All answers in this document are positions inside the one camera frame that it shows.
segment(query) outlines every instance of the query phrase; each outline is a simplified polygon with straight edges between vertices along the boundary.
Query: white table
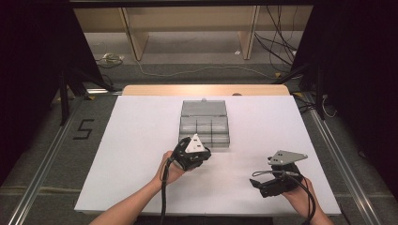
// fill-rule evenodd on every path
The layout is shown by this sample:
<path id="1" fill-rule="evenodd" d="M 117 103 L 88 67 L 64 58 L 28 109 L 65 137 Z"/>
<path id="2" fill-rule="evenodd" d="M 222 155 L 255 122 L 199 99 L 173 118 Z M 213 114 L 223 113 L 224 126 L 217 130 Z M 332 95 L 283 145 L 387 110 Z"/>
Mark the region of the white table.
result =
<path id="1" fill-rule="evenodd" d="M 274 217 L 296 214 L 283 196 L 262 198 L 249 178 L 270 170 L 268 157 L 277 150 L 307 154 L 296 162 L 314 184 L 328 215 L 341 214 L 321 168 L 295 100 L 290 96 L 119 97 L 75 210 L 105 211 L 146 184 L 162 154 L 178 140 L 183 100 L 225 100 L 231 143 L 211 149 L 203 165 L 167 188 L 167 215 Z M 254 177 L 261 182 L 272 175 Z M 158 193 L 143 214 L 159 215 Z"/>

